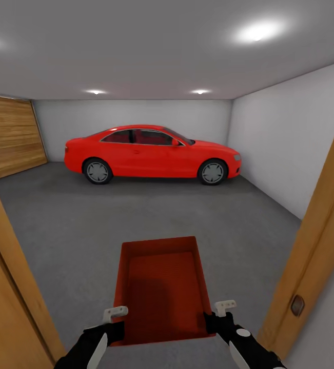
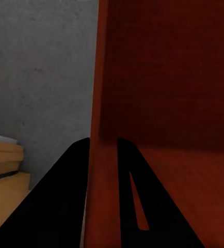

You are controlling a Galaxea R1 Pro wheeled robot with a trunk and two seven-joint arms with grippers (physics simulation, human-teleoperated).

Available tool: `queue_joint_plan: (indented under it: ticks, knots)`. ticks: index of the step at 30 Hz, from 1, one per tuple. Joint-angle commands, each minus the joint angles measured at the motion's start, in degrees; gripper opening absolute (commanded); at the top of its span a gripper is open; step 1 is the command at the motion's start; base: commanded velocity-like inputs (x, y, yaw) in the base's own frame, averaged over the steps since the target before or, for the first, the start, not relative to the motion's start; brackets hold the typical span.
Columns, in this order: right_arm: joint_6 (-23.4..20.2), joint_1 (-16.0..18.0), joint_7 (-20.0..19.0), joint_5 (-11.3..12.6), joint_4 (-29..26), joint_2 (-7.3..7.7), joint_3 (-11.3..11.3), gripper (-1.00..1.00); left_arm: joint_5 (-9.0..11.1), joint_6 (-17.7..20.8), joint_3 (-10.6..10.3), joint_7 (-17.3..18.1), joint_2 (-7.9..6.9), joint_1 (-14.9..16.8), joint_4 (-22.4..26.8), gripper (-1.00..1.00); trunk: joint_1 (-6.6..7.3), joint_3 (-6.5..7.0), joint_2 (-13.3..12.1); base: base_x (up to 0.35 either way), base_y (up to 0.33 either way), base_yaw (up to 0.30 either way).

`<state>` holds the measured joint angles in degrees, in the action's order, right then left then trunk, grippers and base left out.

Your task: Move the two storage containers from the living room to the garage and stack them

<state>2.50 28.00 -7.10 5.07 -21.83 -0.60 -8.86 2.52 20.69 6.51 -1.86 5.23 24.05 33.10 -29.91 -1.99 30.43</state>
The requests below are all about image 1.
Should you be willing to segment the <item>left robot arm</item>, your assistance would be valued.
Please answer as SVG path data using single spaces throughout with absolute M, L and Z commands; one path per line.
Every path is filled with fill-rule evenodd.
M 78 343 L 58 360 L 54 369 L 96 369 L 107 346 L 125 338 L 124 321 L 113 323 L 112 318 L 127 314 L 126 306 L 106 309 L 102 325 L 85 328 Z

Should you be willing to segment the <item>storage box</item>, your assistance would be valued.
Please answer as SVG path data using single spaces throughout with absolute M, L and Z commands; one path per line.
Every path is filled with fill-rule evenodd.
M 195 236 L 123 242 L 114 307 L 128 307 L 114 346 L 201 339 L 212 315 Z

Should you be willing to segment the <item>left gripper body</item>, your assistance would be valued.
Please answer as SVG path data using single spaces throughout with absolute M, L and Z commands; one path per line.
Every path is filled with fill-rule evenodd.
M 109 345 L 113 342 L 124 340 L 124 321 L 119 321 L 115 323 L 108 323 L 105 325 L 110 331 L 110 341 Z

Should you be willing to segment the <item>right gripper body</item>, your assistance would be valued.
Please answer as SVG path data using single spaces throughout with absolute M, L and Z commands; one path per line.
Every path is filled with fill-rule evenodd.
M 208 315 L 205 318 L 206 321 L 206 331 L 208 333 L 218 333 L 222 338 L 222 329 L 224 327 L 225 324 L 227 323 L 233 323 L 233 315 L 231 312 L 226 312 L 226 316 L 224 317 L 219 317 L 216 316 L 215 314 L 212 315 Z

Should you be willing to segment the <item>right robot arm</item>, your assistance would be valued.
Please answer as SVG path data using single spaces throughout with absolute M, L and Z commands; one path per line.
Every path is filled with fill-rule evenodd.
M 250 331 L 234 324 L 232 313 L 225 310 L 236 306 L 234 300 L 216 302 L 216 313 L 204 313 L 206 331 L 218 333 L 229 344 L 232 357 L 240 369 L 287 369 L 273 351 L 269 352 L 252 340 Z

